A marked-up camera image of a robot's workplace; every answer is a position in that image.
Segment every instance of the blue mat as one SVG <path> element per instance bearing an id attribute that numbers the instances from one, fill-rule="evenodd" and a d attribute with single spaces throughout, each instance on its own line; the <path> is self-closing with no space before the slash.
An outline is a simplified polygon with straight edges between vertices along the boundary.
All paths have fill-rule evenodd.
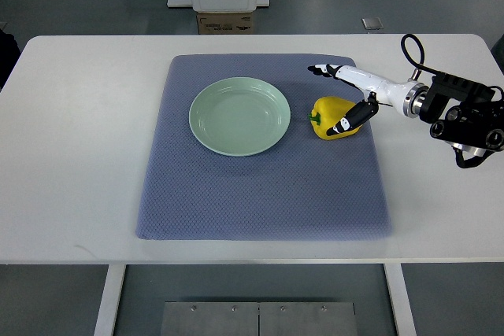
<path id="1" fill-rule="evenodd" d="M 145 239 L 346 240 L 391 232 L 369 124 L 319 139 L 308 121 L 318 98 L 362 93 L 306 68 L 354 65 L 316 54 L 175 57 L 161 100 L 136 234 Z M 291 123 L 274 147 L 250 157 L 214 153 L 192 135 L 189 108 L 220 79 L 249 76 L 277 87 Z"/>

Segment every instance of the white table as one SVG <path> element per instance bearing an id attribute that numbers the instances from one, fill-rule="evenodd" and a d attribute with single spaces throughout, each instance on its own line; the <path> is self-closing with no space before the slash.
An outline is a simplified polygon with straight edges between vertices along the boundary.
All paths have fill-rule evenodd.
<path id="1" fill-rule="evenodd" d="M 504 154 L 495 154 L 478 168 L 457 168 L 452 149 L 429 136 L 429 125 L 400 117 L 388 107 L 381 107 L 371 123 L 394 228 L 390 237 L 356 242 L 160 242 L 135 236 L 158 106 L 173 57 L 333 54 L 401 82 L 413 71 L 402 55 L 401 37 L 33 39 L 0 94 L 0 262 L 112 264 L 111 278 L 122 277 L 124 264 L 381 263 L 390 277 L 398 276 L 389 282 L 397 304 L 407 301 L 399 263 L 504 261 Z M 426 65 L 504 87 L 504 77 L 481 38 L 419 37 Z M 424 73 L 421 80 L 430 84 L 429 76 Z M 107 282 L 113 286 L 112 279 Z M 114 297 L 117 288 L 110 290 Z"/>

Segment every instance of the ceramic plate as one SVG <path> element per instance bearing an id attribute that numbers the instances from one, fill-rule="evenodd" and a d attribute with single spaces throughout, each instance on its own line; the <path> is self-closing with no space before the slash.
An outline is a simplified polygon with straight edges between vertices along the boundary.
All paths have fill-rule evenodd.
<path id="1" fill-rule="evenodd" d="M 269 83 L 228 78 L 202 90 L 189 110 L 196 139 L 216 153 L 245 157 L 267 150 L 291 120 L 287 99 Z"/>

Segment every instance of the yellow bell pepper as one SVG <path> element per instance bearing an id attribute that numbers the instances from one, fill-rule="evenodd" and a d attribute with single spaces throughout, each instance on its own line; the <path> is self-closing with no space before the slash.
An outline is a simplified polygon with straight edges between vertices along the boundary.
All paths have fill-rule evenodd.
<path id="1" fill-rule="evenodd" d="M 345 131 L 341 134 L 331 136 L 327 136 L 326 134 L 327 130 L 336 125 L 354 105 L 354 102 L 349 102 L 344 98 L 337 98 L 336 96 L 319 98 L 315 102 L 311 114 L 309 114 L 309 120 L 315 134 L 329 141 L 357 133 L 361 128 L 360 126 L 352 131 Z"/>

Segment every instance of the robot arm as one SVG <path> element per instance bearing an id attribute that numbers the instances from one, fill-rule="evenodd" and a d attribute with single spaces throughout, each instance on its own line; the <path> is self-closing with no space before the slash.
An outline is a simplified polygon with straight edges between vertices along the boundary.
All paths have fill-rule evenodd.
<path id="1" fill-rule="evenodd" d="M 408 38 L 417 42 L 421 51 L 420 63 L 413 61 L 406 51 Z M 367 97 L 367 101 L 357 103 L 330 128 L 328 135 L 361 126 L 378 112 L 378 105 L 382 104 L 394 107 L 403 116 L 419 116 L 420 120 L 431 124 L 431 136 L 452 145 L 455 160 L 461 168 L 476 167 L 494 152 L 504 150 L 504 91 L 423 66 L 424 50 L 414 35 L 405 35 L 401 47 L 406 59 L 416 68 L 412 78 L 405 83 L 395 83 L 352 66 L 308 67 L 316 75 L 333 77 L 356 87 Z M 421 70 L 434 74 L 430 88 L 417 81 Z M 494 89 L 501 93 L 498 101 L 492 101 Z M 448 109 L 445 118 L 441 119 L 451 99 L 460 104 Z M 463 153 L 472 157 L 466 160 Z"/>

